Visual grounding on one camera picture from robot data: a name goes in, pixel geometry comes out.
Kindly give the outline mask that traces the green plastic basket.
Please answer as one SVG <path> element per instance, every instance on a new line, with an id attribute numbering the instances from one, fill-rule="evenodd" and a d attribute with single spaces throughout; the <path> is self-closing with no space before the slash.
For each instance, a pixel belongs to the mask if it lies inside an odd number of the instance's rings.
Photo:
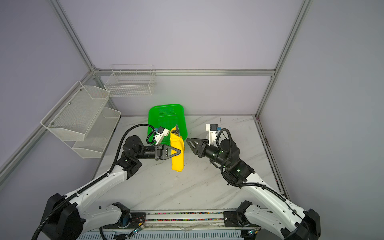
<path id="1" fill-rule="evenodd" d="M 180 104 L 169 104 L 152 107 L 149 110 L 148 124 L 155 128 L 163 127 L 171 130 L 179 127 L 180 136 L 185 141 L 188 137 L 188 130 L 185 118 L 184 107 Z"/>

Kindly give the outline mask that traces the silver knife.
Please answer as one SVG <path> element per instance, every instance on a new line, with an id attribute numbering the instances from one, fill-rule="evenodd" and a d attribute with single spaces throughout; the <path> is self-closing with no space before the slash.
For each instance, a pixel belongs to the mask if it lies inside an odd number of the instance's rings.
<path id="1" fill-rule="evenodd" d="M 180 136 L 180 129 L 178 125 L 175 126 L 175 135 Z"/>

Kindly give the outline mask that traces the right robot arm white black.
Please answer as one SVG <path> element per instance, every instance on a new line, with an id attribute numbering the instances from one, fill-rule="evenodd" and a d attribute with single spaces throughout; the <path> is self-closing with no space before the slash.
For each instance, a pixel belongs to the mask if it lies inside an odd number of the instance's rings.
<path id="1" fill-rule="evenodd" d="M 282 240 L 317 240 L 321 236 L 319 214 L 304 210 L 272 189 L 240 158 L 240 149 L 234 141 L 225 139 L 219 147 L 210 145 L 206 139 L 187 139 L 194 155 L 207 158 L 222 168 L 228 185 L 241 188 L 256 198 L 265 210 L 254 206 L 250 201 L 241 203 L 238 223 L 241 227 L 257 225 L 268 230 Z"/>

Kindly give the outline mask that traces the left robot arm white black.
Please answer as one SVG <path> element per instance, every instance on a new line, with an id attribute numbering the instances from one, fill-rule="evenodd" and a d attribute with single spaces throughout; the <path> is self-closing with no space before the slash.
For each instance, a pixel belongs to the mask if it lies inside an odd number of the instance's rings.
<path id="1" fill-rule="evenodd" d="M 184 141 L 144 146 L 141 139 L 133 135 L 126 139 L 121 148 L 123 152 L 118 155 L 119 159 L 112 170 L 66 195 L 55 194 L 48 199 L 41 223 L 32 236 L 34 240 L 40 233 L 51 240 L 75 240 L 88 231 L 108 225 L 124 229 L 141 224 L 138 220 L 132 220 L 130 209 L 120 202 L 93 212 L 88 208 L 110 189 L 131 178 L 142 166 L 141 159 L 172 159 L 172 166 L 175 167 L 184 158 Z"/>

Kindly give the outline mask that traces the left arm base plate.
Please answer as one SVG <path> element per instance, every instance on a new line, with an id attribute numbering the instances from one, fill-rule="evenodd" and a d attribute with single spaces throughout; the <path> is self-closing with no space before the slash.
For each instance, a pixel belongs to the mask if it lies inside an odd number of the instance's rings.
<path id="1" fill-rule="evenodd" d="M 146 213 L 131 212 L 129 215 L 123 216 L 116 224 L 103 226 L 104 229 L 136 229 L 139 224 L 144 224 Z"/>

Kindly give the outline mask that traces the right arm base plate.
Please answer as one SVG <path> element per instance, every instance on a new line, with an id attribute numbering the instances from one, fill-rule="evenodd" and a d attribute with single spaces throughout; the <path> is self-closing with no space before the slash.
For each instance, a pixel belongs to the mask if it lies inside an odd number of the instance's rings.
<path id="1" fill-rule="evenodd" d="M 244 213 L 236 211 L 224 211 L 224 224 L 225 227 L 259 227 L 259 225 L 249 222 Z"/>

